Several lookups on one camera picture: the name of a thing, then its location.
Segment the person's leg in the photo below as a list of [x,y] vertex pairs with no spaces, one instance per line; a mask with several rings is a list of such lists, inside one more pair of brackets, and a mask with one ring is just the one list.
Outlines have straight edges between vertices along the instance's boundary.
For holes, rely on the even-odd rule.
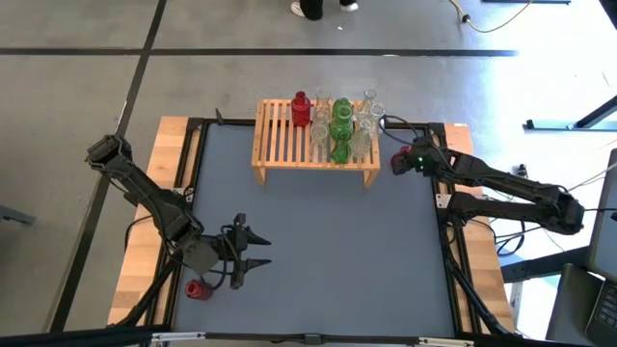
[[300,0],[300,9],[307,19],[319,20],[324,15],[323,12],[324,0]]
[[358,9],[356,0],[338,0],[340,8],[345,12],[353,12]]

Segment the wooden slat shelf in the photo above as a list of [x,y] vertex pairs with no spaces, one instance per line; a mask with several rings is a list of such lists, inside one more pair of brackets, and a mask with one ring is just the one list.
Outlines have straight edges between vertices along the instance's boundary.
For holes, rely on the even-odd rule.
[[[361,101],[353,102],[359,107]],[[330,150],[334,141],[330,141]],[[260,185],[265,184],[266,169],[362,171],[364,187],[370,187],[380,170],[379,141],[371,141],[371,150],[364,158],[350,157],[347,164],[330,161],[330,154],[311,160],[310,124],[295,126],[291,120],[291,100],[263,99],[257,103],[252,167]]]

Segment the red bottle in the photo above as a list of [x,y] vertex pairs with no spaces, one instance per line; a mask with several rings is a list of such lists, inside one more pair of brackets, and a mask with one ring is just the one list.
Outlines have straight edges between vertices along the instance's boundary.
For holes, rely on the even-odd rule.
[[291,118],[297,126],[306,126],[310,123],[310,100],[307,95],[299,91],[291,100]]

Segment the gray table surface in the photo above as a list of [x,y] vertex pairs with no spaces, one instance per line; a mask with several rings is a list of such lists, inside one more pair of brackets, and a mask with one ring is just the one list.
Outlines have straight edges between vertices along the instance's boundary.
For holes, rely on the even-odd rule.
[[272,246],[244,256],[273,262],[248,273],[239,290],[227,280],[206,302],[183,294],[196,277],[183,271],[174,329],[453,336],[431,181],[391,173],[401,145],[380,139],[382,169],[370,190],[360,172],[269,170],[258,186],[253,136],[253,127],[210,126],[194,212],[209,234],[245,212]]

